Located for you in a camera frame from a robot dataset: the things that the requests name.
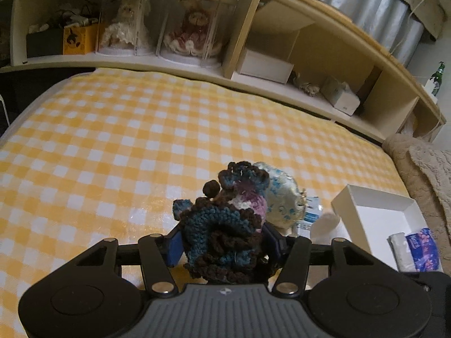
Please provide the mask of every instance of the white wall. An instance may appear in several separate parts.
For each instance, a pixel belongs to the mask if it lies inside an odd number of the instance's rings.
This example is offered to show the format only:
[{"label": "white wall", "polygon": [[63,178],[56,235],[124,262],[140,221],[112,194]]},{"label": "white wall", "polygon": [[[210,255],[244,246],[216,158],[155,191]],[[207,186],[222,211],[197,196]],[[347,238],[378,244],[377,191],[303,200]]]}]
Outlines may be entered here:
[{"label": "white wall", "polygon": [[445,63],[445,72],[440,91],[437,94],[438,106],[448,123],[441,129],[434,144],[443,150],[451,150],[451,19],[443,26],[441,36],[434,43],[429,39],[421,41],[407,69],[421,84],[438,69],[439,62]]}]

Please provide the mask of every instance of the yellow checkered blanket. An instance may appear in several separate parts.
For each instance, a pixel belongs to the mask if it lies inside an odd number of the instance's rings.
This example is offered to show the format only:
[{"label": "yellow checkered blanket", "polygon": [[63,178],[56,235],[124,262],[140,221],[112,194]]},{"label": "yellow checkered blanket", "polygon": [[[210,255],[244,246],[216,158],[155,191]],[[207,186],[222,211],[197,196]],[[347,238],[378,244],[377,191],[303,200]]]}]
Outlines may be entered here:
[{"label": "yellow checkered blanket", "polygon": [[24,336],[17,304],[31,284],[102,238],[167,233],[173,199],[202,195],[240,160],[285,170],[326,209],[348,183],[407,195],[380,148],[299,110],[157,72],[73,77],[0,152],[0,337]]}]

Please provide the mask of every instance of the doll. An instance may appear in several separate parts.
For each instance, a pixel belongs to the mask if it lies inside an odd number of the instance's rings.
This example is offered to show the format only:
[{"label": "doll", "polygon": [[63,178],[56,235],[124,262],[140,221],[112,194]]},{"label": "doll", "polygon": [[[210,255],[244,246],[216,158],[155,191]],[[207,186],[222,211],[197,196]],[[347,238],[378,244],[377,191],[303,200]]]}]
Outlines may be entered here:
[{"label": "doll", "polygon": [[[117,49],[149,48],[149,31],[141,22],[138,39],[136,35],[136,22],[138,20],[139,0],[120,0],[116,17],[103,32],[100,46]],[[150,12],[150,4],[144,4],[143,13]]]},{"label": "doll", "polygon": [[[177,54],[202,56],[214,10],[209,11],[202,8],[199,0],[181,0],[181,3],[186,8],[182,25],[179,29],[165,35],[164,44]],[[222,43],[211,43],[209,48],[210,56],[216,56],[222,48]]]}]

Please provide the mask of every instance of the screw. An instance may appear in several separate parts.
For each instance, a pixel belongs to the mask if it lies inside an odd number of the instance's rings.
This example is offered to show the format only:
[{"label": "screw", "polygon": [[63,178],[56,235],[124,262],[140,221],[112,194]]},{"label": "screw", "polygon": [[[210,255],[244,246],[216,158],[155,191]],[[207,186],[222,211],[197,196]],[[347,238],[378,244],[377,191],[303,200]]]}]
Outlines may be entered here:
[{"label": "screw", "polygon": [[276,290],[284,295],[292,295],[299,290],[299,287],[291,282],[282,282],[276,286]]},{"label": "screw", "polygon": [[157,282],[152,285],[152,291],[157,293],[169,293],[174,290],[175,286],[171,282]]}]

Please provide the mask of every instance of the bottle label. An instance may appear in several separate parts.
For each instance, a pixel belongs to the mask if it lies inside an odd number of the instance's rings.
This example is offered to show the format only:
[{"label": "bottle label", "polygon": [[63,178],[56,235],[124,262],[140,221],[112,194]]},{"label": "bottle label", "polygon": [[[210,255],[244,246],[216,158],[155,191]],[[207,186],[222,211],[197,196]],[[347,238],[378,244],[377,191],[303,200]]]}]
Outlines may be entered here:
[{"label": "bottle label", "polygon": [[426,85],[425,85],[425,91],[426,91],[427,93],[429,93],[429,94],[432,94],[432,92],[433,92],[434,89],[435,89],[436,84],[438,84],[438,83],[436,83],[436,81],[434,80],[434,78],[429,79],[428,82],[427,82]]}]

